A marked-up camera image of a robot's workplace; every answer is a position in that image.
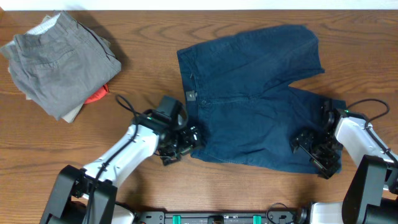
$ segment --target stack of clothes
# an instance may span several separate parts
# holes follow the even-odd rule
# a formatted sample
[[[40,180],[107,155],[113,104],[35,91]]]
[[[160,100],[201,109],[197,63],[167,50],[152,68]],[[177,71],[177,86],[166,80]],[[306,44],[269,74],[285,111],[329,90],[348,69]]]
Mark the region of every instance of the stack of clothes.
[[[0,48],[15,85],[49,115],[71,123],[82,105],[108,92],[106,83],[121,70],[110,43],[67,12]]]

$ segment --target pocket seam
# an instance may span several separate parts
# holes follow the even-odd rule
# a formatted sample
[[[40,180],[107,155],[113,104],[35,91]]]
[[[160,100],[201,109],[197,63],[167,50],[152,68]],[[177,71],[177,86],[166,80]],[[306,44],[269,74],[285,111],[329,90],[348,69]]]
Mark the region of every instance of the pocket seam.
[[[59,59],[57,59],[54,62],[50,62],[50,63],[41,63],[41,64],[37,64],[34,65],[36,70],[51,70],[51,69],[58,69],[59,68],[59,62],[61,60],[67,60],[68,58],[70,58],[72,55],[76,54],[77,51],[72,49],[66,53],[64,53]]]

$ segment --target wooden table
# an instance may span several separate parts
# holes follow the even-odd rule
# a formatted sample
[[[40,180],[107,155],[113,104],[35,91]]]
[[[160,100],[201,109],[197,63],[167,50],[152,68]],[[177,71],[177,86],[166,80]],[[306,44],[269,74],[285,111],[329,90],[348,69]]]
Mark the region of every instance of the wooden table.
[[[23,34],[52,12],[5,12],[0,44]],[[143,111],[163,95],[183,99],[176,51],[244,30],[305,24],[320,39],[325,74],[292,86],[352,103],[380,98],[389,115],[373,122],[378,135],[398,149],[398,13],[396,11],[75,11],[71,15],[108,39],[123,65],[109,83],[111,94],[86,105],[72,124],[55,121],[26,101],[0,57],[0,222],[38,223],[54,180],[67,164],[81,167],[107,151],[126,132],[131,113],[114,101],[126,95]],[[374,116],[383,105],[356,110]],[[192,159],[163,167],[144,161],[120,188],[118,200],[136,209],[260,211],[274,202],[289,207],[343,200],[356,167],[343,154],[343,171],[330,180],[260,167]]]

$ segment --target denim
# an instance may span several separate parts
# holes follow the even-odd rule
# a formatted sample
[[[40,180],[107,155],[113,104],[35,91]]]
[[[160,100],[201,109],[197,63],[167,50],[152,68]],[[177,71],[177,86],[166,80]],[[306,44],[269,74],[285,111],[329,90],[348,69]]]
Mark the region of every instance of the denim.
[[[223,37],[177,52],[190,125],[205,147],[191,156],[286,172],[317,174],[290,138],[303,128],[322,129],[327,97],[289,87],[324,73],[318,39],[288,25]],[[334,100],[338,108],[345,102]]]

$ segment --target folded clothes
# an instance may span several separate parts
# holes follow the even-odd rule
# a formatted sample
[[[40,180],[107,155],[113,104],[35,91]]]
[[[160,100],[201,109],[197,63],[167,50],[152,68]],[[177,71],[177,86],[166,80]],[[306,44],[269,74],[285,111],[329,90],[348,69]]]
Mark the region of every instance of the folded clothes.
[[[41,22],[40,25],[38,25],[37,27],[27,31],[27,34],[31,34],[31,35],[39,35],[39,34],[43,34],[44,32],[46,32],[47,30],[49,30],[51,27],[53,27],[57,21],[57,16],[55,16],[51,22],[48,22],[46,24],[43,24],[45,21],[51,19],[51,16],[46,15],[43,18],[43,21]],[[11,41],[10,43],[8,43],[7,45],[15,45],[14,41]],[[32,98],[25,93],[26,95],[26,100],[31,100]],[[76,108],[72,109],[71,111],[69,111],[65,116],[62,117],[62,119],[64,119],[66,122],[68,123],[72,123],[73,120],[75,120],[77,114],[79,113],[81,107],[83,106],[83,104],[78,105]]]
[[[326,97],[289,87],[323,73],[318,39],[304,26],[243,32],[177,52],[191,125],[205,148],[192,157],[287,172],[316,174],[290,138],[302,128],[322,129]],[[345,102],[334,100],[345,107]]]
[[[107,41],[68,13],[36,28],[44,32],[15,35],[0,52],[10,61],[18,89],[57,120],[76,111],[120,72],[121,64]]]

